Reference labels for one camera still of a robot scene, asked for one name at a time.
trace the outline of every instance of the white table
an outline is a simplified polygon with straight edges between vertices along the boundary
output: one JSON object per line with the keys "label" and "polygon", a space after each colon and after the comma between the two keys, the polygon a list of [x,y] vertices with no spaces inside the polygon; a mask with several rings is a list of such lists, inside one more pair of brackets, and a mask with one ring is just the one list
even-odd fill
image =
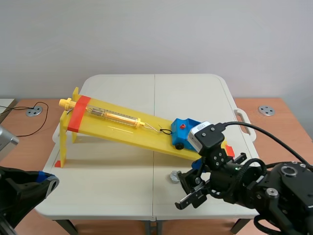
{"label": "white table", "polygon": [[[105,100],[155,116],[174,120],[192,118],[211,123],[247,116],[236,105],[225,82],[218,76],[200,75],[97,75],[86,80],[80,94]],[[58,131],[54,140],[58,142]],[[255,132],[238,126],[224,132],[236,155],[258,157],[252,144]],[[55,168],[55,145],[44,171],[60,178],[60,185],[36,210],[59,221],[74,234],[65,220],[132,219],[169,220],[198,218],[253,218],[255,210],[208,198],[199,208],[176,209],[185,196],[180,184],[172,184],[172,170],[186,172],[191,161],[121,143],[79,136],[68,143],[65,168]]]}

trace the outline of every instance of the yellow stand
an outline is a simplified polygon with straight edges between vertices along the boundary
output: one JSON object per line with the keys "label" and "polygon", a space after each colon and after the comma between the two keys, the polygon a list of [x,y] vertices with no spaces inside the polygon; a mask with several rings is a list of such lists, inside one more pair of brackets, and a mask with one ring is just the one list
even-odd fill
{"label": "yellow stand", "polygon": [[[78,88],[75,88],[72,100],[77,101],[79,98],[80,95],[78,94]],[[121,114],[127,114],[137,118],[139,117],[141,118],[142,122],[146,122],[156,129],[159,129],[159,126],[161,126],[163,129],[171,130],[172,121],[162,119],[160,117],[155,117],[153,115],[106,103],[104,101],[93,98],[90,99],[89,105],[111,110]],[[60,118],[60,160],[62,168],[64,167],[66,161],[66,132],[71,117],[72,112],[69,112],[67,114],[67,111],[64,111]],[[95,136],[111,141],[117,141],[145,149],[150,149],[156,152],[178,156],[181,158],[191,159],[194,161],[200,158],[197,152],[187,149],[175,149],[175,147],[172,145],[171,135],[157,133],[154,130],[144,127],[138,127],[136,129],[132,126],[95,117],[88,112],[84,113],[78,132],[85,135]],[[76,136],[77,133],[72,132],[73,142],[75,142]]]}

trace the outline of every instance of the black wire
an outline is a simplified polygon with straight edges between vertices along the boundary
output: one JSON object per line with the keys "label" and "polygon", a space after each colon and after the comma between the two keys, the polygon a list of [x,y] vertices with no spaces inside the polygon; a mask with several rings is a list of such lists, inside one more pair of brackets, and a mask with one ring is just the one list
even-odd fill
{"label": "black wire", "polygon": [[169,130],[169,129],[160,129],[160,131],[161,132],[163,132],[163,133],[165,133],[165,134],[167,134],[167,135],[171,135],[173,132],[171,131],[171,130]]}
{"label": "black wire", "polygon": [[261,232],[264,232],[266,234],[271,234],[271,235],[282,235],[283,233],[274,229],[270,229],[268,227],[263,226],[262,224],[259,223],[260,220],[264,220],[265,218],[262,217],[261,215],[257,215],[253,219],[254,226],[260,230]]}
{"label": "black wire", "polygon": [[292,148],[290,148],[288,145],[286,145],[284,142],[282,142],[280,139],[272,135],[270,132],[267,132],[266,130],[263,130],[260,127],[254,126],[249,123],[240,122],[240,121],[231,121],[231,122],[225,122],[223,123],[225,127],[231,126],[231,125],[240,125],[240,126],[247,126],[252,129],[255,129],[259,132],[262,132],[263,134],[267,135],[268,137],[275,140],[277,143],[279,143],[281,146],[283,146],[285,149],[287,149],[291,154],[293,154],[299,161],[303,162],[306,165],[310,165],[304,158],[302,158],[296,151],[294,151]]}
{"label": "black wire", "polygon": [[6,106],[0,105],[0,107],[9,109],[9,110],[6,110],[6,111],[2,112],[1,114],[4,114],[4,113],[9,112],[9,111],[11,111],[11,110],[34,109],[34,108],[31,108],[31,107],[25,107],[25,106],[19,106],[19,107],[10,108],[10,107],[6,107]]}
{"label": "black wire", "polygon": [[40,131],[41,128],[44,126],[45,122],[47,121],[47,117],[48,117],[49,105],[47,105],[47,104],[44,103],[44,102],[40,102],[40,101],[39,101],[39,102],[37,102],[37,103],[34,105],[34,107],[32,107],[32,108],[30,108],[30,109],[34,109],[37,104],[45,104],[45,105],[47,106],[47,112],[46,112],[46,114],[45,114],[45,120],[44,120],[43,124],[41,125],[41,127],[40,127],[37,131],[35,131],[35,132],[31,133],[31,134],[28,134],[28,135],[20,135],[20,136],[17,136],[17,137],[26,137],[26,136],[34,135],[35,133],[37,133],[38,131]]}

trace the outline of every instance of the blue component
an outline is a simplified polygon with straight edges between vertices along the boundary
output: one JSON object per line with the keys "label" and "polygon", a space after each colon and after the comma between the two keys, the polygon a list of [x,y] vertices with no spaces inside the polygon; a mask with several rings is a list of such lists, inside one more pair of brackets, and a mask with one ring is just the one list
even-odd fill
{"label": "blue component", "polygon": [[38,177],[37,177],[37,180],[36,182],[37,183],[41,183],[42,181],[44,181],[46,179],[46,175],[43,171],[38,171]]}
{"label": "blue component", "polygon": [[200,124],[199,121],[195,121],[192,119],[181,120],[179,118],[175,119],[172,123],[172,145],[176,145],[178,143],[183,144],[183,148],[196,151],[194,147],[188,142],[188,134],[189,131]]}
{"label": "blue component", "polygon": [[201,166],[201,159],[195,160],[191,163],[191,168],[199,170]]}

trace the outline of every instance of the table leg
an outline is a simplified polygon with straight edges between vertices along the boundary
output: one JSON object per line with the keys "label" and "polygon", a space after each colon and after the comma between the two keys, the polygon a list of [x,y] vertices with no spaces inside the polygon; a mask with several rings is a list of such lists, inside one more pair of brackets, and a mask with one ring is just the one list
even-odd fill
{"label": "table leg", "polygon": [[250,219],[238,219],[230,231],[233,234],[237,234],[249,221]]}
{"label": "table leg", "polygon": [[158,220],[156,222],[156,234],[162,235],[162,227],[163,227],[163,220]]}
{"label": "table leg", "polygon": [[55,222],[64,228],[70,235],[78,235],[75,226],[68,219],[55,220]]}
{"label": "table leg", "polygon": [[145,235],[151,235],[152,234],[151,221],[144,220],[143,223],[145,224]]}

